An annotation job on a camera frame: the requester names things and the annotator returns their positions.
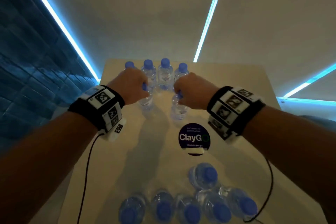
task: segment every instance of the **blue tiled wall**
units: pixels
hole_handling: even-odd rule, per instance
[[[0,0],[0,152],[97,84],[40,0]]]

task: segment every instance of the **person's right arm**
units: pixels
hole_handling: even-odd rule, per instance
[[[195,75],[181,77],[180,103],[207,109],[218,87]],[[336,210],[336,134],[298,116],[266,106],[246,125],[242,136],[273,165],[323,207]]]

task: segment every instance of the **table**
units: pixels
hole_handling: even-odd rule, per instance
[[[127,60],[106,61],[101,84],[118,75]],[[140,68],[143,61],[133,60]],[[153,64],[158,67],[159,61]],[[263,97],[264,102],[279,108],[264,69],[255,65],[187,63],[188,70],[217,86],[242,86]],[[174,69],[177,62],[171,62]],[[93,147],[88,170],[87,188],[80,223],[117,223],[122,200],[131,192],[140,191],[149,199],[159,188],[166,188],[175,196],[179,192],[193,194],[187,180],[190,167],[209,162],[218,171],[222,184],[244,189],[263,204],[270,188],[270,171],[263,156],[244,138],[235,145],[227,145],[208,125],[208,113],[189,110],[185,120],[170,118],[172,92],[154,94],[155,107],[150,115],[143,115],[137,104],[122,109],[127,124],[114,142],[98,139]],[[190,156],[178,142],[179,130],[187,123],[198,123],[207,129],[210,148],[201,156]],[[91,144],[74,167],[59,223],[76,223],[84,188],[85,169]],[[326,223],[320,206],[273,167],[274,189],[259,216],[271,223]],[[149,214],[143,223],[154,223]],[[207,223],[203,216],[201,223]],[[233,218],[230,223],[242,223]]]

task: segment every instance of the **clear plastic bottle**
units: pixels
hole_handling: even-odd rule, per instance
[[[188,195],[179,194],[176,197],[177,219],[181,224],[198,224],[201,219],[201,209],[198,201]]]
[[[145,216],[146,198],[135,193],[125,199],[119,208],[119,222],[121,224],[140,224]]]
[[[217,183],[217,171],[209,163],[200,163],[190,168],[188,177],[192,186],[197,190],[211,189]]]
[[[149,91],[153,91],[156,86],[156,68],[153,66],[153,61],[146,59],[141,70],[148,78]]]
[[[166,190],[159,190],[150,203],[150,208],[159,223],[169,223],[174,216],[174,198]]]
[[[162,59],[161,65],[157,68],[157,80],[162,90],[172,90],[174,84],[173,67],[169,59]]]
[[[236,217],[247,221],[258,213],[257,204],[245,191],[221,185],[216,192],[227,200],[230,211]]]
[[[148,91],[148,86],[145,83],[143,83],[142,89],[145,91]],[[138,101],[143,111],[151,111],[154,107],[153,93],[151,91],[148,91],[148,92],[149,92],[148,97],[140,99]]]
[[[136,68],[136,67],[134,66],[134,63],[133,63],[132,61],[127,61],[127,62],[125,63],[125,69],[128,68],[128,67]]]
[[[189,110],[189,107],[179,104],[179,100],[182,97],[182,93],[179,92],[178,94],[175,94],[171,100],[170,116],[173,120],[183,120],[187,115],[187,111]]]
[[[186,63],[180,63],[178,65],[178,69],[176,69],[174,73],[174,82],[176,82],[180,77],[187,75],[188,73],[188,65]]]
[[[231,212],[226,199],[219,194],[209,190],[201,190],[196,194],[196,199],[210,223],[220,224],[230,221]]]

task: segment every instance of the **dark blue circular sticker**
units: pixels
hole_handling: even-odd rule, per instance
[[[189,123],[181,128],[178,134],[178,142],[189,155],[199,156],[210,147],[210,135],[208,131],[197,123]]]

